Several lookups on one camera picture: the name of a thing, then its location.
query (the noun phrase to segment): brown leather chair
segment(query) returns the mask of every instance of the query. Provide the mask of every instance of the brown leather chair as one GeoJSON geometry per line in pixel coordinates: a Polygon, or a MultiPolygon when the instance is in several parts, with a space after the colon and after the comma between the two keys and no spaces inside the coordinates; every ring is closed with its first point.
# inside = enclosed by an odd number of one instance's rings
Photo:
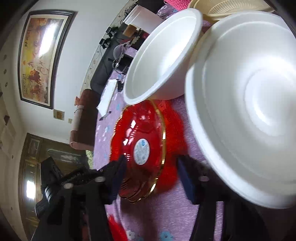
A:
{"type": "Polygon", "coordinates": [[[98,117],[97,106],[100,95],[91,89],[85,89],[80,97],[75,111],[70,146],[77,150],[94,150],[96,121],[98,117]]]}

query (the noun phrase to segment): white flower pattern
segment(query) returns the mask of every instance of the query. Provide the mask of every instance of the white flower pattern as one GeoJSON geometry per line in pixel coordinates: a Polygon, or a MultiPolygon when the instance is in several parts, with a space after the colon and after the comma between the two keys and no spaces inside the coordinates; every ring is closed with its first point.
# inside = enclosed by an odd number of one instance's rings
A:
{"type": "Polygon", "coordinates": [[[126,231],[126,235],[128,236],[128,240],[133,240],[136,237],[136,234],[131,230],[126,231]]]}

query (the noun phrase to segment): white oval sticker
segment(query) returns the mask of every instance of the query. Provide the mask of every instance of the white oval sticker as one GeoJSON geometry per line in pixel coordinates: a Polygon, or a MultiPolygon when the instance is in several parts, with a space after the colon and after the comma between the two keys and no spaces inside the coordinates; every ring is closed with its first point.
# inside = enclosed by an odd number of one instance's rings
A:
{"type": "Polygon", "coordinates": [[[143,165],[148,160],[150,153],[149,143],[146,139],[137,141],[133,150],[133,158],[138,165],[143,165]]]}

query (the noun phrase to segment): pink basket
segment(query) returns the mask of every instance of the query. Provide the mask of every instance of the pink basket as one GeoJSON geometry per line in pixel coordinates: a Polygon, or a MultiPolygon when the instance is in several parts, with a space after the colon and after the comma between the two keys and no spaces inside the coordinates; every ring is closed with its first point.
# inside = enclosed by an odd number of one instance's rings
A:
{"type": "Polygon", "coordinates": [[[188,7],[191,0],[166,0],[171,6],[178,11],[184,10],[188,7]]]}

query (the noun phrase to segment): wall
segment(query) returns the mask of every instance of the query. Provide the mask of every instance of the wall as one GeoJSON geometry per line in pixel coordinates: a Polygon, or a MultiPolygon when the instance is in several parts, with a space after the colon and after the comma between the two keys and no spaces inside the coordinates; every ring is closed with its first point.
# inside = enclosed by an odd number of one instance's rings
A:
{"type": "Polygon", "coordinates": [[[21,33],[28,14],[25,14],[15,26],[7,39],[14,45],[12,81],[20,116],[29,133],[69,143],[71,124],[68,123],[68,119],[74,117],[75,97],[80,94],[84,77],[100,39],[126,3],[127,0],[40,0],[30,9],[78,12],[61,51],[54,90],[54,108],[65,111],[64,121],[54,119],[53,111],[50,109],[20,100],[17,87],[17,58],[21,33]]]}
{"type": "Polygon", "coordinates": [[[4,182],[0,183],[0,185],[3,185],[4,190],[4,193],[0,194],[0,205],[6,219],[15,230],[17,235],[21,240],[26,240],[18,203],[18,172],[22,147],[27,132],[19,115],[20,112],[17,108],[18,100],[15,98],[15,86],[14,82],[12,81],[14,72],[14,68],[12,67],[15,64],[14,55],[12,54],[13,49],[14,42],[6,41],[0,51],[0,84],[3,92],[2,98],[4,98],[8,115],[10,116],[10,120],[16,130],[16,137],[12,147],[11,156],[7,159],[7,161],[3,159],[0,160],[1,168],[5,169],[4,182]]]}

